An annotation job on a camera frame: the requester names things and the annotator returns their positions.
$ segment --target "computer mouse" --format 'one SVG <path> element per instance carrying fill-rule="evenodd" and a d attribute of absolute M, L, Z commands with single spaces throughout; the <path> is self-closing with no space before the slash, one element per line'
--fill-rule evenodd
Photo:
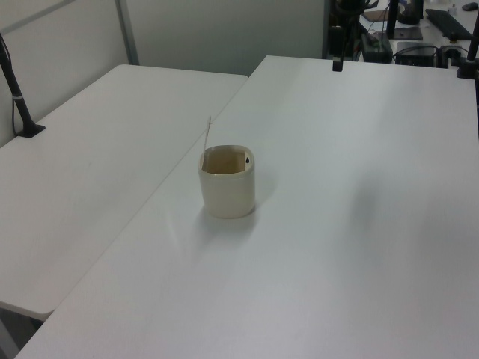
<path fill-rule="evenodd" d="M 468 4 L 463 5 L 464 11 L 474 11 L 479 9 L 479 5 L 477 2 L 469 2 Z"/>

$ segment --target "black stand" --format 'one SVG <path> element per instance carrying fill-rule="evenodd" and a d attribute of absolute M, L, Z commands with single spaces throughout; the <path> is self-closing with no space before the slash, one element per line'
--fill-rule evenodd
<path fill-rule="evenodd" d="M 476 54 L 479 47 L 479 13 L 476 17 L 476 24 L 472 32 L 471 45 L 467 51 L 467 58 L 461 63 L 457 69 L 457 77 L 460 79 L 475 80 L 478 77 L 478 66 L 476 64 Z"/>
<path fill-rule="evenodd" d="M 336 11 L 338 14 L 343 17 L 346 22 L 345 28 L 343 29 L 343 45 L 342 53 L 340 58 L 333 58 L 332 70 L 335 72 L 343 71 L 343 61 L 344 53 L 346 51 L 347 40 L 350 35 L 353 22 L 351 19 L 357 18 L 359 15 L 364 13 L 364 9 L 367 7 L 365 0 L 337 0 L 336 1 Z"/>
<path fill-rule="evenodd" d="M 420 28 L 396 28 L 397 11 L 399 10 L 399 0 L 389 2 L 388 24 L 386 26 L 386 35 L 389 40 L 422 40 Z"/>
<path fill-rule="evenodd" d="M 22 91 L 18 85 L 15 74 L 13 73 L 12 64 L 10 62 L 9 56 L 7 54 L 7 49 L 5 48 L 3 37 L 0 34 L 0 65 L 5 78 L 7 79 L 8 87 L 12 93 L 13 101 L 15 101 L 18 112 L 22 117 L 23 121 L 23 130 L 17 135 L 27 138 L 34 137 L 37 133 L 42 132 L 45 129 L 45 126 L 37 125 L 30 117 L 30 112 L 28 112 L 27 105 L 23 99 Z"/>

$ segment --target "keyboard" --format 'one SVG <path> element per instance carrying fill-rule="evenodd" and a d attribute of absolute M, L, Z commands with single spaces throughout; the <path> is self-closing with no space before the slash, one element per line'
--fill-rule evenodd
<path fill-rule="evenodd" d="M 447 11 L 426 9 L 429 21 L 436 26 L 444 36 L 449 40 L 454 32 L 458 40 L 470 40 L 472 35 L 458 21 L 453 18 Z"/>

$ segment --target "cup rim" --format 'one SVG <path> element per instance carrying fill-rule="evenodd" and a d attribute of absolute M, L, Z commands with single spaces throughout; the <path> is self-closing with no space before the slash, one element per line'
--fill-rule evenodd
<path fill-rule="evenodd" d="M 248 157 L 250 158 L 250 162 L 251 162 L 251 165 L 249 166 L 248 169 L 246 169 L 244 171 L 236 172 L 235 174 L 211 174 L 211 173 L 206 172 L 206 171 L 203 170 L 203 156 L 204 156 L 204 153 L 212 152 L 212 151 L 215 151 L 215 150 L 220 150 L 220 149 L 224 149 L 224 148 L 228 148 L 228 147 L 231 148 L 231 149 L 235 149 L 235 150 L 243 150 L 245 153 L 248 154 Z M 245 146 L 242 146 L 240 144 L 220 144 L 218 146 L 208 147 L 204 151 L 204 153 L 202 153 L 200 155 L 200 161 L 198 163 L 198 173 L 201 176 L 209 177 L 212 180 L 233 180 L 235 178 L 243 178 L 243 177 L 248 176 L 251 172 L 254 171 L 254 155 L 253 155 L 253 152 L 249 148 L 247 148 Z"/>

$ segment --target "white cup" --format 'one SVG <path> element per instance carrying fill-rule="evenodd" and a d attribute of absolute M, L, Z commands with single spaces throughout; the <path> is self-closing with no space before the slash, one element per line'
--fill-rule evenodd
<path fill-rule="evenodd" d="M 239 218 L 254 207 L 254 157 L 244 146 L 207 148 L 198 166 L 201 193 L 208 213 Z"/>

